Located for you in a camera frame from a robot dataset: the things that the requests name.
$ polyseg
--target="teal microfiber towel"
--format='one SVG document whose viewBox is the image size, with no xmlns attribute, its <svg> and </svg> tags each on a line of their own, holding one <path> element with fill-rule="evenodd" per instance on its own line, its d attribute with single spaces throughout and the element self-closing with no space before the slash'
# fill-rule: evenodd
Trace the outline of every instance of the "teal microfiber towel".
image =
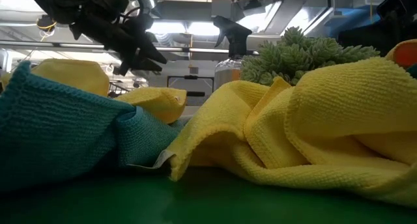
<svg viewBox="0 0 417 224">
<path fill-rule="evenodd" d="M 0 192 L 68 180 L 95 167 L 152 165 L 182 127 L 36 76 L 29 66 L 22 62 L 0 95 Z"/>
</svg>

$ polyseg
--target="green plush toy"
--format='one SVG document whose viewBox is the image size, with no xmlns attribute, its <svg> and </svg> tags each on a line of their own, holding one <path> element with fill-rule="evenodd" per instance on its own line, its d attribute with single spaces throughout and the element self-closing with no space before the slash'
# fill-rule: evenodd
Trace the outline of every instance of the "green plush toy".
<svg viewBox="0 0 417 224">
<path fill-rule="evenodd" d="M 360 61 L 379 55 L 373 47 L 343 48 L 333 38 L 307 38 L 298 27 L 285 31 L 278 43 L 265 42 L 259 56 L 246 56 L 240 78 L 245 81 L 271 85 L 281 76 L 291 85 L 310 70 Z"/>
</svg>

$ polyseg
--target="towel label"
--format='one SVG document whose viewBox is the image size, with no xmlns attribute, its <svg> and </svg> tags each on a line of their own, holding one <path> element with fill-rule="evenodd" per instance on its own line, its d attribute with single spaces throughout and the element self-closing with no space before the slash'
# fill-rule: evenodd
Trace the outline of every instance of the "towel label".
<svg viewBox="0 0 417 224">
<path fill-rule="evenodd" d="M 130 167 L 133 167 L 139 171 L 149 171 L 149 170 L 157 170 L 161 168 L 161 166 L 167 161 L 170 157 L 174 156 L 174 152 L 170 150 L 163 150 L 158 158 L 156 159 L 154 165 L 152 167 L 146 167 L 142 165 L 129 165 Z"/>
</svg>

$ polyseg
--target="spray nozzle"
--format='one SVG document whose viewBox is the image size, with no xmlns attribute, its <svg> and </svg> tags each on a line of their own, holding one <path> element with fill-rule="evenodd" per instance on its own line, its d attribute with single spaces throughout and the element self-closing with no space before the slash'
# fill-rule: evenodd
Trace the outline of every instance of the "spray nozzle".
<svg viewBox="0 0 417 224">
<path fill-rule="evenodd" d="M 219 46 L 224 37 L 226 37 L 229 41 L 229 57 L 246 55 L 246 39 L 252 34 L 250 29 L 223 16 L 216 16 L 213 19 L 213 24 L 220 29 L 220 34 L 214 47 Z"/>
</svg>

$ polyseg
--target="green table surface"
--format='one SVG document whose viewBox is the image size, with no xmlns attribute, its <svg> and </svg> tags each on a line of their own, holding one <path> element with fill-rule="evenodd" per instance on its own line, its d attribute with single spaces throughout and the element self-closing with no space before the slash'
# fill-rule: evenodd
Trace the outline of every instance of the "green table surface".
<svg viewBox="0 0 417 224">
<path fill-rule="evenodd" d="M 89 175 L 3 195 L 0 223 L 417 223 L 417 210 L 340 191 L 258 186 L 220 169 Z"/>
</svg>

